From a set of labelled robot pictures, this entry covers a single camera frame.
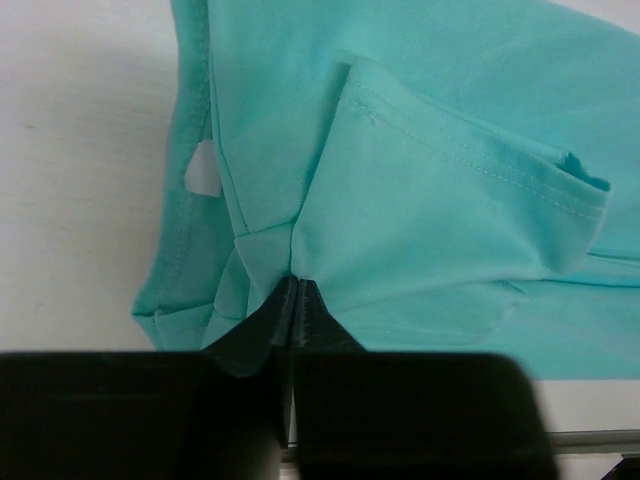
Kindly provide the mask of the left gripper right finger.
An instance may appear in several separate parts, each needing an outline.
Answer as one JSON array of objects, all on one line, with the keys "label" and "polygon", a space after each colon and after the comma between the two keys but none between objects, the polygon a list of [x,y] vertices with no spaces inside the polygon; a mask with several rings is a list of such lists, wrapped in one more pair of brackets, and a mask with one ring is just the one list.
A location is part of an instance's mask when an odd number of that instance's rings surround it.
[{"label": "left gripper right finger", "polygon": [[532,385],[491,353],[371,352],[298,284],[291,337],[304,479],[554,479]]}]

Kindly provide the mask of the teal t shirt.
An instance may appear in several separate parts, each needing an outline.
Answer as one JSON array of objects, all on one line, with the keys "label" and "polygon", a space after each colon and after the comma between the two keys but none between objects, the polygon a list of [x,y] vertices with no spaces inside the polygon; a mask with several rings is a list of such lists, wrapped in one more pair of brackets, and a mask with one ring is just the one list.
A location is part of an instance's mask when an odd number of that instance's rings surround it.
[{"label": "teal t shirt", "polygon": [[288,275],[372,350],[639,376],[639,38],[546,1],[176,1],[159,247],[198,350]]}]

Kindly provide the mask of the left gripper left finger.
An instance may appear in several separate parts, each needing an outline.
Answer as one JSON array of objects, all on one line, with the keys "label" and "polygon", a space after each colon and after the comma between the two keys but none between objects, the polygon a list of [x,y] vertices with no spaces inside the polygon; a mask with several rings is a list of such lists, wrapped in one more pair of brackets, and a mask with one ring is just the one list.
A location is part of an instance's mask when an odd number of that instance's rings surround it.
[{"label": "left gripper left finger", "polygon": [[283,447],[291,282],[201,351],[1,357],[5,479],[224,479]]}]

